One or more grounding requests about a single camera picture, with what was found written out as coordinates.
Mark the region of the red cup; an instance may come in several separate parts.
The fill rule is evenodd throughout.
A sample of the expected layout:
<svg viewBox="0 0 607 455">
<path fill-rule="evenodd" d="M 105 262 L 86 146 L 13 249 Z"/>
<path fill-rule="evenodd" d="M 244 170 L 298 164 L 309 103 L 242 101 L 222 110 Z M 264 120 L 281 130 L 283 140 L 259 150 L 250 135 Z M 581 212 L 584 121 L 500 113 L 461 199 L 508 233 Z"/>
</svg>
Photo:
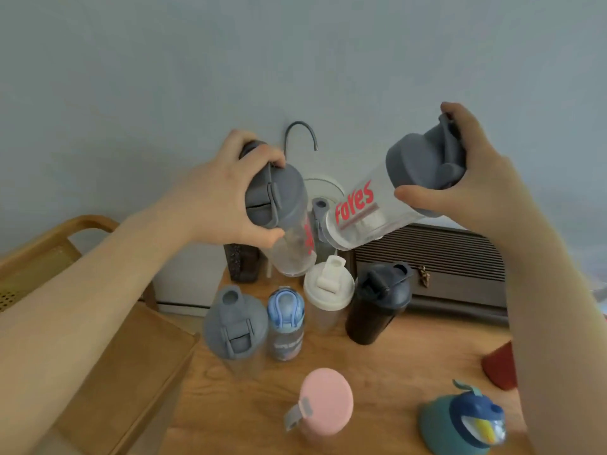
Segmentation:
<svg viewBox="0 0 607 455">
<path fill-rule="evenodd" d="M 499 389 L 515 390 L 518 387 L 512 342 L 507 342 L 481 359 L 486 377 Z"/>
</svg>

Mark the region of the black shaker bottle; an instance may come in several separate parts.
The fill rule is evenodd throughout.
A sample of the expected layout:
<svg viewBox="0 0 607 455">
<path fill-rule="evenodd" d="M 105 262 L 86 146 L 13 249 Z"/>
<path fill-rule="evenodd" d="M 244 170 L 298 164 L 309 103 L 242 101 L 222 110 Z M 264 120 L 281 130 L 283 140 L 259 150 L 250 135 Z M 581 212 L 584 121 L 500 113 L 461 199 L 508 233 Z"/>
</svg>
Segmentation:
<svg viewBox="0 0 607 455">
<path fill-rule="evenodd" d="M 391 321 L 412 301 L 411 267 L 403 262 L 373 263 L 358 275 L 350 312 L 345 322 L 347 335 L 360 345 L 374 343 Z"/>
</svg>

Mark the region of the dark textured bottle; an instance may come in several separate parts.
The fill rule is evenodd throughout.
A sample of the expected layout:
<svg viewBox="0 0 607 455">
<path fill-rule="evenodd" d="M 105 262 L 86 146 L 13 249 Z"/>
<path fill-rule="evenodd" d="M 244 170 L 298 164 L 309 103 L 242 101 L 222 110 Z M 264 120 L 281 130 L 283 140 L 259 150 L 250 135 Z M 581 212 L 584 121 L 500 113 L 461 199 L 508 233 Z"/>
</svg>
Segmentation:
<svg viewBox="0 0 607 455">
<path fill-rule="evenodd" d="M 258 247 L 225 244 L 227 268 L 232 282 L 254 283 L 259 277 L 262 253 Z"/>
</svg>

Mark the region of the teal kids water bottle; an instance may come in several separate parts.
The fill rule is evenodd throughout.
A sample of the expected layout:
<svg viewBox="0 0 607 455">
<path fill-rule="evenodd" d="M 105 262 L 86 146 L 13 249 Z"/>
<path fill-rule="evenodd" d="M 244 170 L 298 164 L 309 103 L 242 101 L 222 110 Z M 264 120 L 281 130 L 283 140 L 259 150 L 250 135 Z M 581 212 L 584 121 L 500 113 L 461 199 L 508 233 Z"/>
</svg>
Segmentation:
<svg viewBox="0 0 607 455">
<path fill-rule="evenodd" d="M 452 380 L 459 394 L 421 406 L 418 429 L 432 455 L 487 455 L 506 440 L 505 412 L 477 387 Z"/>
</svg>

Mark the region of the clear shaker bottle grey lid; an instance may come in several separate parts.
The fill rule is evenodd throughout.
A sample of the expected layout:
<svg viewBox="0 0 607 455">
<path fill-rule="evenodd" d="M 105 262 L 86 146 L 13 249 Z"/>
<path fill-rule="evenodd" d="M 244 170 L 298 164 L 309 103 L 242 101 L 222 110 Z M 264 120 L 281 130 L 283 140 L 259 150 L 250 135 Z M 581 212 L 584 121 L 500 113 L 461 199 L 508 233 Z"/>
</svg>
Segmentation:
<svg viewBox="0 0 607 455">
<path fill-rule="evenodd" d="M 281 274 L 305 275 L 316 263 L 304 179 L 292 165 L 266 164 L 253 177 L 245 194 L 247 216 L 265 229 L 282 229 L 284 236 L 271 247 L 260 247 Z"/>
<path fill-rule="evenodd" d="M 316 241 L 330 246 L 329 239 L 325 236 L 325 229 L 323 224 L 325 223 L 325 217 L 330 210 L 330 203 L 328 199 L 323 197 L 315 197 L 312 199 L 312 223 L 313 223 L 313 235 Z"/>
<path fill-rule="evenodd" d="M 466 173 L 461 134 L 446 113 L 423 134 L 410 133 L 395 143 L 383 160 L 319 220 L 323 241 L 349 251 L 397 229 L 440 214 L 408 206 L 395 197 L 402 185 L 442 191 Z"/>
<path fill-rule="evenodd" d="M 203 323 L 208 349 L 237 379 L 253 379 L 262 372 L 268 333 L 266 307 L 237 285 L 217 292 Z"/>
</svg>

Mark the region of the brown ribbed storage box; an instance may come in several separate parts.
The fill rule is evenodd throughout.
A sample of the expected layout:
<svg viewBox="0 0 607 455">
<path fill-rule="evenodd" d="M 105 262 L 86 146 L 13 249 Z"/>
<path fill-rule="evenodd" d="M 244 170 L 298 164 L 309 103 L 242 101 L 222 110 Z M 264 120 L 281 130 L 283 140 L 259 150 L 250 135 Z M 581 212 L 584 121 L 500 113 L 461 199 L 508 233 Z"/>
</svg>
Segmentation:
<svg viewBox="0 0 607 455">
<path fill-rule="evenodd" d="M 414 273 L 411 311 L 508 325 L 503 260 L 480 235 L 410 224 L 340 255 L 353 277 L 373 263 L 407 263 Z"/>
</svg>

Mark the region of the person's left forearm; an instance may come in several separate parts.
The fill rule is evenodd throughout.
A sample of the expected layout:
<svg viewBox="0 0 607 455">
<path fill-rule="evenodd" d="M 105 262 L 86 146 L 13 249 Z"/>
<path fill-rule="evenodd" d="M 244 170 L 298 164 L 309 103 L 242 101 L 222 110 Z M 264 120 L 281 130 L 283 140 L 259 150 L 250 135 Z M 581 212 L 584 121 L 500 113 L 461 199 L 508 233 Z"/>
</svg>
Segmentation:
<svg viewBox="0 0 607 455">
<path fill-rule="evenodd" d="M 0 313 L 0 455 L 28 455 L 53 427 L 158 271 L 191 239 L 164 198 Z"/>
</svg>

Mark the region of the person's left hand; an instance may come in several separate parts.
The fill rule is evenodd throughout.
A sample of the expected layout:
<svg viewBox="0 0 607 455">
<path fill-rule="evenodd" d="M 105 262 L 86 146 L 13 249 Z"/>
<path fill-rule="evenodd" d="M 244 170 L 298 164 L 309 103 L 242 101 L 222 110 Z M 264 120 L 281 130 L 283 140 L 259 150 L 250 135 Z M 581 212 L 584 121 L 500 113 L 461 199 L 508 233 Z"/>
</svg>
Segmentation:
<svg viewBox="0 0 607 455">
<path fill-rule="evenodd" d="M 245 144 L 256 135 L 232 130 L 216 156 L 193 169 L 182 184 L 186 212 L 191 215 L 192 237 L 208 244 L 223 244 L 230 232 L 242 226 L 257 226 L 247 216 L 245 194 L 253 177 L 266 164 L 285 167 L 282 150 L 267 143 L 240 157 Z"/>
</svg>

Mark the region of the wooden rattan chair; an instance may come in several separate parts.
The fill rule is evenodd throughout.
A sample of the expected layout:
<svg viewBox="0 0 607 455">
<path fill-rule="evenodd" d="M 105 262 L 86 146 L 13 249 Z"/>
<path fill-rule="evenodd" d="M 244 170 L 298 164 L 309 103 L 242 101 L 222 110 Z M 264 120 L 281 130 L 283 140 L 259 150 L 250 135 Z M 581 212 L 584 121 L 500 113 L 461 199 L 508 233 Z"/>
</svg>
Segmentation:
<svg viewBox="0 0 607 455">
<path fill-rule="evenodd" d="M 0 258 L 0 313 L 60 274 L 82 254 L 70 238 L 87 229 L 112 233 L 119 223 L 102 215 L 81 215 L 53 227 Z"/>
</svg>

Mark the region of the blue lid water bottle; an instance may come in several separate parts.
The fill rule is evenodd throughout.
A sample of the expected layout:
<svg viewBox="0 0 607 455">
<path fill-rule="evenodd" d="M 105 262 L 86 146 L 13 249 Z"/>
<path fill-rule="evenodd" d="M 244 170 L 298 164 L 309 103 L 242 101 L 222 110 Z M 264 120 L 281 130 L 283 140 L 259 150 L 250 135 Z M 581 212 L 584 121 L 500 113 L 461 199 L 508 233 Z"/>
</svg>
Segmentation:
<svg viewBox="0 0 607 455">
<path fill-rule="evenodd" d="M 268 347 L 278 361 L 294 359 L 302 348 L 305 301 L 294 289 L 281 286 L 268 299 Z"/>
</svg>

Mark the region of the clear shaker bottle white lid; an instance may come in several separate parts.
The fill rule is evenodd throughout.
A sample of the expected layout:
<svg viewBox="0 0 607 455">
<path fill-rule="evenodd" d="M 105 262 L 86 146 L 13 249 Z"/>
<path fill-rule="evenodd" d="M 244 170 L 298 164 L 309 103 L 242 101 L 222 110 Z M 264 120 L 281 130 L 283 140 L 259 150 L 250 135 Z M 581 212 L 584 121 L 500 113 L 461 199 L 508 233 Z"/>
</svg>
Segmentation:
<svg viewBox="0 0 607 455">
<path fill-rule="evenodd" d="M 336 328 L 352 301 L 355 283 L 345 264 L 344 258 L 331 255 L 305 275 L 306 323 L 317 333 L 328 334 Z"/>
</svg>

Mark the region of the pink water bottle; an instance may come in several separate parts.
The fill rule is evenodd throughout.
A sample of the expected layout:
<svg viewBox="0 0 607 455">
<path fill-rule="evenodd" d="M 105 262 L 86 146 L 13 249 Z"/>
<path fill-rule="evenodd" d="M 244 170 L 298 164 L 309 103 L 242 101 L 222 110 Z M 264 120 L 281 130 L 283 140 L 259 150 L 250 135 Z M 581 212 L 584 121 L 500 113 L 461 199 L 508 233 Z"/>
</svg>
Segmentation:
<svg viewBox="0 0 607 455">
<path fill-rule="evenodd" d="M 284 414 L 284 430 L 298 431 L 309 443 L 327 446 L 347 426 L 353 406 L 352 388 L 341 373 L 327 367 L 314 369 Z"/>
</svg>

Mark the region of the person's right hand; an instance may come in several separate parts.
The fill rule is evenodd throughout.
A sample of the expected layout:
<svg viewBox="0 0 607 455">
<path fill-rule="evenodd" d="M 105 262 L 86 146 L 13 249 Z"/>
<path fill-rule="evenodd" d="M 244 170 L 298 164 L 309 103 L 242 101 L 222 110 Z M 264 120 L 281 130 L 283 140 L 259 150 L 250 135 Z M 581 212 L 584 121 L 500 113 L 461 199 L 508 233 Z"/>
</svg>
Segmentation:
<svg viewBox="0 0 607 455">
<path fill-rule="evenodd" d="M 496 244 L 509 241 L 527 221 L 542 216 L 509 158 L 491 144 L 481 123 L 460 103 L 443 102 L 441 111 L 456 123 L 466 150 L 467 171 L 449 194 L 444 215 Z"/>
</svg>

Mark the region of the person's right forearm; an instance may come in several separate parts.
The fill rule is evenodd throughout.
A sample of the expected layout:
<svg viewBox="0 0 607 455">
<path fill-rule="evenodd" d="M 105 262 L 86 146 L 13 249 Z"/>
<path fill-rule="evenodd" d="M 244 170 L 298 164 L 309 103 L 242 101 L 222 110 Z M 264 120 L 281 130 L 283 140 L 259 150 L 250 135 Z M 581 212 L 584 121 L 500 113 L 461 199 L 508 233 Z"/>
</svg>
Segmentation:
<svg viewBox="0 0 607 455">
<path fill-rule="evenodd" d="M 607 321 L 534 206 L 490 235 L 505 262 L 513 357 L 536 455 L 607 455 Z"/>
</svg>

